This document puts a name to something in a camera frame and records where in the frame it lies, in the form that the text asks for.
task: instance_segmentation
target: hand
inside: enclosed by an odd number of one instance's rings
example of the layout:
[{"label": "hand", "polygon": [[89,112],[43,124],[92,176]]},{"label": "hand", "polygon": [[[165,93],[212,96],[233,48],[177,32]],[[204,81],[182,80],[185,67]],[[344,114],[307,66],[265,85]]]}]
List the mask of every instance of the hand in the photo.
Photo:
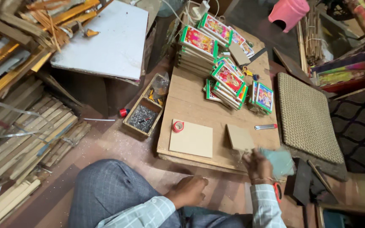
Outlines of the hand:
[{"label": "hand", "polygon": [[253,149],[253,153],[246,153],[242,157],[243,163],[249,173],[252,185],[271,184],[272,165],[270,161],[261,155],[258,149]]},{"label": "hand", "polygon": [[167,194],[167,197],[173,202],[176,210],[183,206],[196,206],[205,198],[202,193],[205,186],[208,185],[208,180],[202,176],[187,176]]}]

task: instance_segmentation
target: sleeve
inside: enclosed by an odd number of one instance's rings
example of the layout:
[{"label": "sleeve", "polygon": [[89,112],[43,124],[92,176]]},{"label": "sleeve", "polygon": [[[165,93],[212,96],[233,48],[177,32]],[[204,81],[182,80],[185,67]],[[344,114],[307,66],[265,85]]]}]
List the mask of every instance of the sleeve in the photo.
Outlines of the sleeve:
[{"label": "sleeve", "polygon": [[285,228],[274,187],[269,184],[250,186],[253,204],[253,228]]},{"label": "sleeve", "polygon": [[157,228],[176,210],[173,202],[164,196],[126,209],[99,222],[96,228]]}]

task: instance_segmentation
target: wooden workbench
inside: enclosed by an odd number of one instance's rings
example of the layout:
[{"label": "wooden workbench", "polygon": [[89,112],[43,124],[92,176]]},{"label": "wooden workbench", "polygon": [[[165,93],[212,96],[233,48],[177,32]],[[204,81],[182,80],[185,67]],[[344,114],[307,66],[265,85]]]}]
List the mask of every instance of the wooden workbench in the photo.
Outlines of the wooden workbench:
[{"label": "wooden workbench", "polygon": [[[256,37],[236,28],[246,40],[254,43],[253,50],[257,53],[264,48],[264,43]],[[248,69],[261,76],[261,82],[272,88],[269,75],[267,52],[248,65]],[[244,78],[247,85],[252,83],[252,78]],[[202,88],[205,85],[203,78],[191,73],[174,68],[170,82],[169,94],[165,106],[163,122],[161,124],[160,138],[157,144],[159,157],[175,163],[199,166],[223,172],[247,175],[246,168],[238,162],[232,150],[226,124],[247,128],[256,147],[278,149],[280,140],[277,129],[256,131],[254,126],[276,123],[275,107],[270,115],[256,116],[247,106],[239,111],[230,110],[221,103],[205,99]],[[169,151],[172,119],[179,119],[213,128],[213,157],[205,158],[195,155]]]}]

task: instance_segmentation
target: pink stool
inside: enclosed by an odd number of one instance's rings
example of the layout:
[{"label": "pink stool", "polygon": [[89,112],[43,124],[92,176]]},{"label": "pink stool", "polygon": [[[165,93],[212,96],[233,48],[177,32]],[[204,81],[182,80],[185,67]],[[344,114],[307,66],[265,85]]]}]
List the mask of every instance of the pink stool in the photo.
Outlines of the pink stool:
[{"label": "pink stool", "polygon": [[279,0],[272,9],[268,20],[273,23],[276,20],[284,21],[286,28],[284,33],[289,32],[307,14],[309,5],[306,0]]}]

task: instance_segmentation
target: gray trousers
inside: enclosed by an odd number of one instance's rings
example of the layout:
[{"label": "gray trousers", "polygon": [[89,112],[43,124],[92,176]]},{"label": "gray trousers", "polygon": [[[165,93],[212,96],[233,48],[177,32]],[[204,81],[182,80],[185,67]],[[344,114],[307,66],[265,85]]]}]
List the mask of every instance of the gray trousers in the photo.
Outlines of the gray trousers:
[{"label": "gray trousers", "polygon": [[[160,195],[144,177],[127,164],[114,159],[97,161],[81,170],[75,180],[68,226],[94,228],[101,220]],[[251,226],[252,219],[252,215],[195,213],[186,219],[184,212],[178,210],[160,227],[240,228]]]}]

